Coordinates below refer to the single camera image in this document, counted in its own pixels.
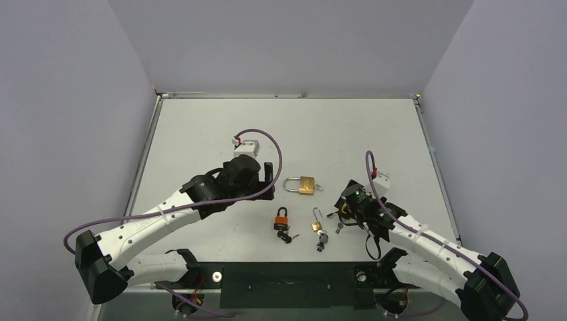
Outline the large brass padlock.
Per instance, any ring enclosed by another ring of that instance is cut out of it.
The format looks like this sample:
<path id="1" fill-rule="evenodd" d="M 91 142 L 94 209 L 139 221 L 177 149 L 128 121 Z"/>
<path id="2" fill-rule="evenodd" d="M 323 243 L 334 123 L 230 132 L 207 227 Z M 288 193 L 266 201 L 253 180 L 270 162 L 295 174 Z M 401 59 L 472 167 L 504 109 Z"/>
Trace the large brass padlock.
<path id="1" fill-rule="evenodd" d="M 317 184 L 314 177 L 307 176 L 285 178 L 283 188 L 287 192 L 300 195 L 313 195 L 316 191 L 324 190 L 323 186 Z"/>

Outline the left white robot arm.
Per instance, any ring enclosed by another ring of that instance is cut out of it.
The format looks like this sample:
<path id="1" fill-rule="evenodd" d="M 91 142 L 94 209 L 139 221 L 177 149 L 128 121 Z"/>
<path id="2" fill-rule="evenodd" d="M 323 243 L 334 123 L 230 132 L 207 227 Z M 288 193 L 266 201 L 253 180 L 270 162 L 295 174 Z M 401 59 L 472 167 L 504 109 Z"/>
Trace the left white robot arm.
<path id="1" fill-rule="evenodd" d="M 239 155 L 197 175 L 154 208 L 154 215 L 76 237 L 75 265 L 93 304 L 119 296 L 128 286 L 164 282 L 190 288 L 200 265 L 189 249 L 145 255 L 145 249 L 176 230 L 219 213 L 238 201 L 274 198 L 273 164 Z"/>

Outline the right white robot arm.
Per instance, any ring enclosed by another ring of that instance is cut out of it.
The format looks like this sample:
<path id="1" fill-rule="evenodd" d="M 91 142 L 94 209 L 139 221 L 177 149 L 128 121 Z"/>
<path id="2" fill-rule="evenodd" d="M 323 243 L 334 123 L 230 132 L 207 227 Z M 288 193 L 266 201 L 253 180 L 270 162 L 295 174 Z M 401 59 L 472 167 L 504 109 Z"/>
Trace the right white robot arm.
<path id="1" fill-rule="evenodd" d="M 351 180 L 335 207 L 375 241 L 392 249 L 379 261 L 378 279 L 422 288 L 458 306 L 468 320 L 507 320 L 520 291 L 507 261 L 440 236 L 404 209 L 376 200 L 369 186 Z"/>

